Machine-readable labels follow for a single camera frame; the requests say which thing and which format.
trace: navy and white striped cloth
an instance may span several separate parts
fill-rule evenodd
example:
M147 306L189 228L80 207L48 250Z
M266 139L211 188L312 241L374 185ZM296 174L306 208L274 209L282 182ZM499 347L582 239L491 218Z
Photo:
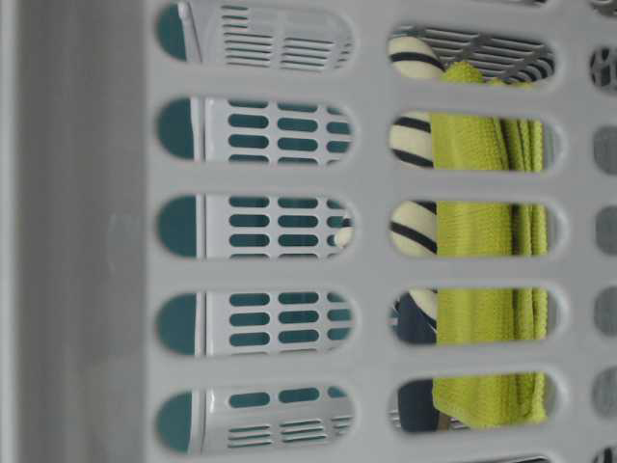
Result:
M443 65L433 50L419 39L398 37L389 43L393 65L412 79L439 79ZM432 169L433 142L428 113L411 111L394 122L389 135L390 148L406 169ZM335 236L338 247L344 248L353 237L353 224L346 217L346 225ZM437 206L431 202L405 201L392 214L391 238L406 256L423 258L437 253ZM437 320L437 293L432 289L409 290L415 304L421 308L430 326Z

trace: green towel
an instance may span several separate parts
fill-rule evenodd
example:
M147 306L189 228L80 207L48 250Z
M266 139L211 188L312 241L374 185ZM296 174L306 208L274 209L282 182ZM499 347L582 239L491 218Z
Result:
M447 82L483 83L467 63L450 67ZM543 168L540 123L468 115L431 115L435 167L457 170ZM547 252L540 205L438 203L438 254L443 257L536 256ZM548 296L542 289L447 288L438 295L438 343L538 340L546 336ZM435 381L435 406L470 427L546 419L545 376L525 373Z

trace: clothing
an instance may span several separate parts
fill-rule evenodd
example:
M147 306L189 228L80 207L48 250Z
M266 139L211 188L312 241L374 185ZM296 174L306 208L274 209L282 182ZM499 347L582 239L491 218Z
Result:
M435 343L434 320L429 319L409 294L401 297L397 309L398 338L414 344ZM437 430L440 414L433 405L433 381L414 381L401 387L398 390L398 412L401 427L407 432Z
M483 82L457 63L446 82ZM542 126L536 122L456 114L431 115L438 169L538 172ZM438 255L538 256L548 250L546 212L539 205L438 203ZM438 343L539 340L546 336L548 295L537 288L444 288L438 295ZM470 427L546 419L543 373L440 378L437 408Z
M596 458L593 463L613 463L617 455L617 448L604 449Z
M398 37L389 42L393 65L405 77L439 79L443 65L433 50L414 37ZM410 111L394 122L389 136L390 148L405 168L433 168L433 141L428 113ZM437 253L437 205L431 202L405 201L392 214L391 238L401 253L410 257L432 257ZM335 236L339 248L353 238L353 223L347 215ZM437 297L431 289L410 289L409 294L428 315L432 326L437 317Z

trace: laundry basket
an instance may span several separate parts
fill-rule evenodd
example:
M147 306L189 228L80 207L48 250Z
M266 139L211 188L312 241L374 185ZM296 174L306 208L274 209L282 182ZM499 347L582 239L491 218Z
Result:
M0 460L609 461L615 417L594 397L615 342L594 308L612 320L615 2L47 3L0 2ZM169 11L186 63L157 41ZM402 36L487 80L546 82L403 79L387 47ZM190 161L157 132L179 98ZM388 132L410 109L537 118L555 153L537 176L403 171ZM178 198L192 201L192 256L161 236ZM551 253L404 259L387 223L410 198L545 204ZM396 340L396 294L442 286L542 286L558 321L520 345ZM159 323L187 294L180 356ZM538 426L396 429L405 382L532 370L556 395ZM182 394L188 454L157 427Z

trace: dark blue fabric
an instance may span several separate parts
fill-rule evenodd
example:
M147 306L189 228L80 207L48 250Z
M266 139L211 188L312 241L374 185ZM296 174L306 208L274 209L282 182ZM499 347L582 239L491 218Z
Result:
M434 344L435 331L409 293L398 303L398 338L412 344ZM401 427L408 432L436 431L439 411L433 406L433 380L414 381L398 390Z
M604 463L613 463L613 450L612 449L606 449L604 451Z

